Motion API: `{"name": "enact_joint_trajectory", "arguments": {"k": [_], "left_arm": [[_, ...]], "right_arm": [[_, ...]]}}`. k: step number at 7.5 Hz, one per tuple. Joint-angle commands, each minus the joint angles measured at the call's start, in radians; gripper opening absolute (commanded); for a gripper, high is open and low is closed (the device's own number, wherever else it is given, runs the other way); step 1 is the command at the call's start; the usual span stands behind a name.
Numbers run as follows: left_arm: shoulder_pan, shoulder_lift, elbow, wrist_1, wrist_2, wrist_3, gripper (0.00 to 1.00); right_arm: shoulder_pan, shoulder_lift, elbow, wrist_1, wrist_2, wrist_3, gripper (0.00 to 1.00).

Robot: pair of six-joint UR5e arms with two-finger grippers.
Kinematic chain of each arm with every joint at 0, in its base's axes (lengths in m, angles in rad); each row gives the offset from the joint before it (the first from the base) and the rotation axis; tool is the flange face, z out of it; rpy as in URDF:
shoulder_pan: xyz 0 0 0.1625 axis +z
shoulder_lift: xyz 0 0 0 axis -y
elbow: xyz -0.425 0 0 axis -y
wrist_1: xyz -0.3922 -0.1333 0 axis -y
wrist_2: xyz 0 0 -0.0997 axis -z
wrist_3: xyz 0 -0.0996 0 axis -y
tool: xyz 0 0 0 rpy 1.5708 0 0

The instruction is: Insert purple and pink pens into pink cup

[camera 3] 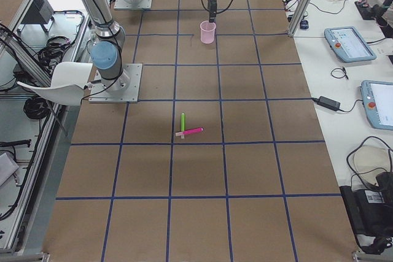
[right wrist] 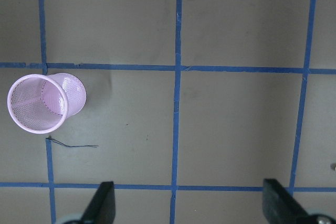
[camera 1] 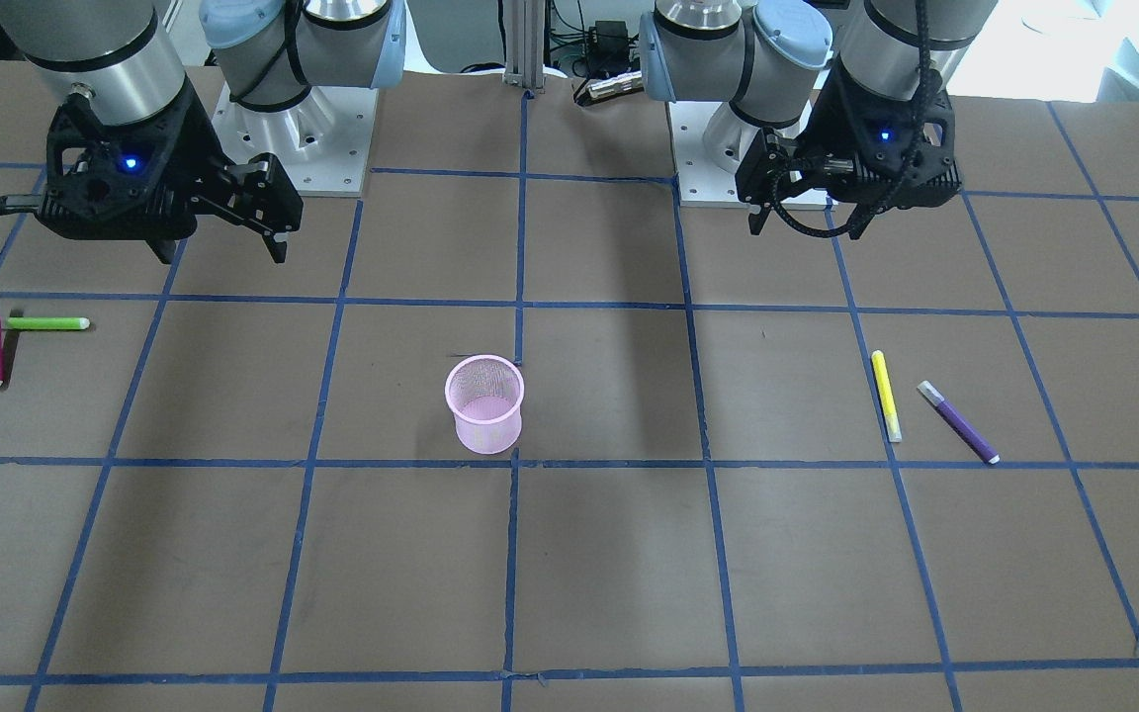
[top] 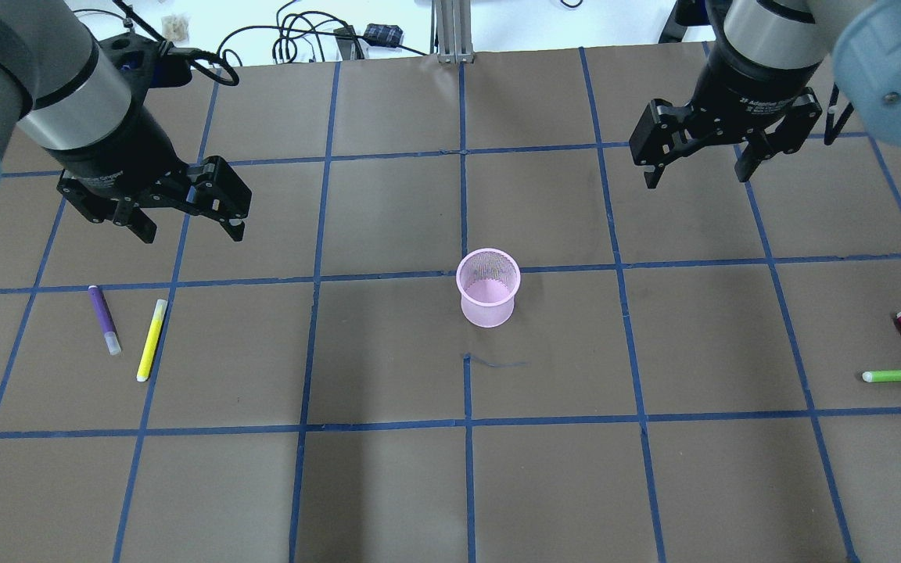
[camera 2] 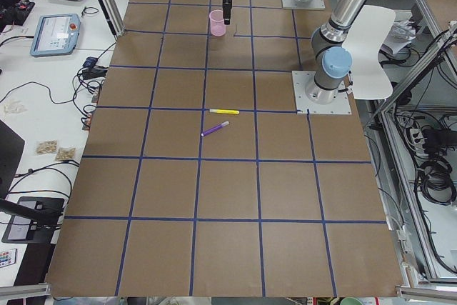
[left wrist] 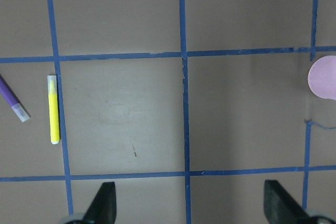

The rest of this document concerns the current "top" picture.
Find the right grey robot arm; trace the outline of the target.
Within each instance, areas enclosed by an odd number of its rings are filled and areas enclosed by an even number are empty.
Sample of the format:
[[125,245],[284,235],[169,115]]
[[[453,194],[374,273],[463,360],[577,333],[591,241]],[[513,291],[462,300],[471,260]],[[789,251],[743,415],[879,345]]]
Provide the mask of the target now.
[[651,100],[630,135],[647,188],[680,158],[740,143],[746,182],[801,149],[820,117],[826,144],[857,114],[901,147],[901,1],[679,1],[673,18],[716,41],[685,106]]

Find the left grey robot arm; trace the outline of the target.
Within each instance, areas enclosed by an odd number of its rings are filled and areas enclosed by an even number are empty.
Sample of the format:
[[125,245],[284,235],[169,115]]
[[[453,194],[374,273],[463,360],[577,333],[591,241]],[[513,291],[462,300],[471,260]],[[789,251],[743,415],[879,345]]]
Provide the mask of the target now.
[[218,55],[128,30],[99,41],[62,1],[0,1],[0,181],[15,129],[62,167],[57,192],[87,221],[112,222],[145,243],[149,208],[218,222],[239,242],[253,193],[220,156],[182,160],[145,107],[150,90],[187,85]]

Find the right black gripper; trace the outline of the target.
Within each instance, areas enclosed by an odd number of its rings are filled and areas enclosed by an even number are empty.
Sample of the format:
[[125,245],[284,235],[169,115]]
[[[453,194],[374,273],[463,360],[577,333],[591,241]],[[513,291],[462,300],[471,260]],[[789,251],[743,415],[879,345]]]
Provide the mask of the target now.
[[692,138],[716,138],[722,131],[723,142],[754,130],[744,136],[746,146],[735,164],[740,182],[750,181],[759,165],[778,153],[798,151],[823,113],[814,89],[806,87],[810,79],[810,66],[766,67],[727,43],[716,43],[689,107],[652,99],[630,133],[630,156],[643,168],[646,188],[658,188],[666,165],[682,156],[686,126]]

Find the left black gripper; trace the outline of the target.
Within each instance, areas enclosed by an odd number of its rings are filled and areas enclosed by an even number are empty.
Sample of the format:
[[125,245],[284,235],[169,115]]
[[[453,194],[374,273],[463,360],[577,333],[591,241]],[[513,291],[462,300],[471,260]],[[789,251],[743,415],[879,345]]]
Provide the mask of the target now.
[[253,192],[221,156],[188,165],[147,109],[132,109],[106,138],[57,151],[66,175],[58,188],[87,220],[109,220],[151,245],[157,225],[135,203],[166,174],[178,175],[178,210],[218,222],[243,240]]

